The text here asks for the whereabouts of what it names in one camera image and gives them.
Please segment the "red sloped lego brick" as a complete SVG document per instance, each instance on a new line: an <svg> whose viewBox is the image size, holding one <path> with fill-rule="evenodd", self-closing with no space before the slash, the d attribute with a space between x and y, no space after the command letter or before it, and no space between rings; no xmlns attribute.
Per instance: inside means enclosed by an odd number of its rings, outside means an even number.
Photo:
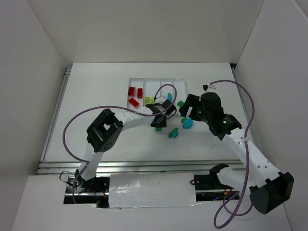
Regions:
<svg viewBox="0 0 308 231"><path fill-rule="evenodd" d="M132 105L134 108L138 108L140 106L139 102L134 98L130 98L128 100L129 104Z"/></svg>

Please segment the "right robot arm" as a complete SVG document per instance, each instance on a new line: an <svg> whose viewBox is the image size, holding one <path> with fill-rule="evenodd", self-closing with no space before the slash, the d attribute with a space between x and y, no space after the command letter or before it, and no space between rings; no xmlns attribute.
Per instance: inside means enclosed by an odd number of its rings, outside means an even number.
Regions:
<svg viewBox="0 0 308 231"><path fill-rule="evenodd" d="M210 132L229 146L245 165L247 177L220 164L214 171L219 183L243 192L261 214L269 213L290 199L294 177L289 172L281 172L245 136L241 123L233 115L224 113L216 93L189 94L180 107L180 115L205 122Z"/></svg>

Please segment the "red studded lego brick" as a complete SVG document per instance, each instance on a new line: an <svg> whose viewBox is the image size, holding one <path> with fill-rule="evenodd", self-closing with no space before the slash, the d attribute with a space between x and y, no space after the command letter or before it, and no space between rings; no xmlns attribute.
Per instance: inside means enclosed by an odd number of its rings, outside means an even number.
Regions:
<svg viewBox="0 0 308 231"><path fill-rule="evenodd" d="M143 88L137 89L137 98L142 99L143 98Z"/></svg>

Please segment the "blue long lego brick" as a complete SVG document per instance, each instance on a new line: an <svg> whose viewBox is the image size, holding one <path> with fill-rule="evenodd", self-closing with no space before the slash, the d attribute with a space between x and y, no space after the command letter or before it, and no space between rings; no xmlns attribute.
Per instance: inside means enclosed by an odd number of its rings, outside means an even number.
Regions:
<svg viewBox="0 0 308 231"><path fill-rule="evenodd" d="M173 96L172 96L172 94L171 93L168 93L167 94L167 99L169 100L169 101L173 101Z"/></svg>

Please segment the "red flower cylinder lego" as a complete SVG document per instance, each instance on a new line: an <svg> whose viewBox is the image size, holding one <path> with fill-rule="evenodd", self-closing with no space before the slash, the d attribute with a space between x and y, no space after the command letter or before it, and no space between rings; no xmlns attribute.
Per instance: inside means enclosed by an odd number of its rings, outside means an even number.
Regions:
<svg viewBox="0 0 308 231"><path fill-rule="evenodd" d="M129 87L128 96L129 97L134 97L135 96L135 87Z"/></svg>

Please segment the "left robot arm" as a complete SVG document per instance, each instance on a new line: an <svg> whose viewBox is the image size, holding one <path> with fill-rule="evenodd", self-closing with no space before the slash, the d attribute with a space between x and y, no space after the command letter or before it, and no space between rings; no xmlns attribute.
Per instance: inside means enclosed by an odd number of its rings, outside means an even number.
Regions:
<svg viewBox="0 0 308 231"><path fill-rule="evenodd" d="M96 170L103 154L114 147L121 132L143 125L165 128L167 118L176 112L175 105L165 100L132 110L122 107L104 107L86 130L87 148L81 165L75 171L79 187L87 192L96 183Z"/></svg>

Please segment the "lime sloped lego brick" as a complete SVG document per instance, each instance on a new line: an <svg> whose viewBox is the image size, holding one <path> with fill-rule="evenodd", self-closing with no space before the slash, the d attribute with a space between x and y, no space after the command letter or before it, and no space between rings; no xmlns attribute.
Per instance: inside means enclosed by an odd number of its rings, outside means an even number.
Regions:
<svg viewBox="0 0 308 231"><path fill-rule="evenodd" d="M145 105L147 105L147 103L150 102L149 98L150 98L150 97L145 97L145 98L144 98L144 103L145 103Z"/></svg>

